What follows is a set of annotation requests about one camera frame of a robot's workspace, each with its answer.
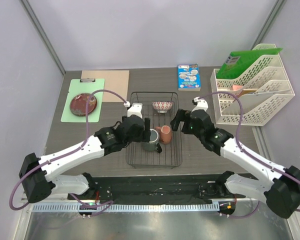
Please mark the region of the red floral plate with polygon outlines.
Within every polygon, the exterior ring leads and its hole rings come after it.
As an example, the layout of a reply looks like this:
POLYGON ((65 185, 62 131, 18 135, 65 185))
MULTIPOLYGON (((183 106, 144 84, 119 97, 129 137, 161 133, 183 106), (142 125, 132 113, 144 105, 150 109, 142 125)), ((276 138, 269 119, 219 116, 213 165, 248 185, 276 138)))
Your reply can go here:
POLYGON ((78 117, 86 116, 92 113, 98 106, 98 100, 90 93, 79 93, 70 101, 70 112, 78 117))

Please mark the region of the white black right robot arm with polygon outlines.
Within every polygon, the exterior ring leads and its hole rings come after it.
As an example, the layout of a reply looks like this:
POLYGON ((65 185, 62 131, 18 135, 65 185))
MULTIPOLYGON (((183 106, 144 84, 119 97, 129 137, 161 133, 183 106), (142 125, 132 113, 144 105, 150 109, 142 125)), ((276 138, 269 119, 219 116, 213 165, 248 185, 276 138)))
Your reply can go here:
POLYGON ((224 172, 215 186, 220 197, 238 194, 256 199, 283 219, 299 211, 300 169, 276 164, 245 148, 231 133, 215 127, 203 109, 178 109, 170 122, 172 130, 176 131, 180 123, 183 123, 182 133, 195 136, 206 150, 238 164, 255 177, 224 172))

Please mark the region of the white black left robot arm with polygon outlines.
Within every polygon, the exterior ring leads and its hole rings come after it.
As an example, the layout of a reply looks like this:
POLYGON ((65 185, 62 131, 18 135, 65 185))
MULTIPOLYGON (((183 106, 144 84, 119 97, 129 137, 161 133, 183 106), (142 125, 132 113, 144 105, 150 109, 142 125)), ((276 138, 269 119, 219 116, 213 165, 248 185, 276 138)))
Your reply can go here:
POLYGON ((98 185, 89 173, 73 176, 64 175, 64 172, 87 161, 119 152, 132 142, 149 142, 150 122, 147 117, 124 117, 117 127, 103 127, 86 141, 59 152, 41 157, 35 153, 27 155, 19 178, 28 202, 38 203, 54 194, 74 194, 81 199, 92 199, 98 185))

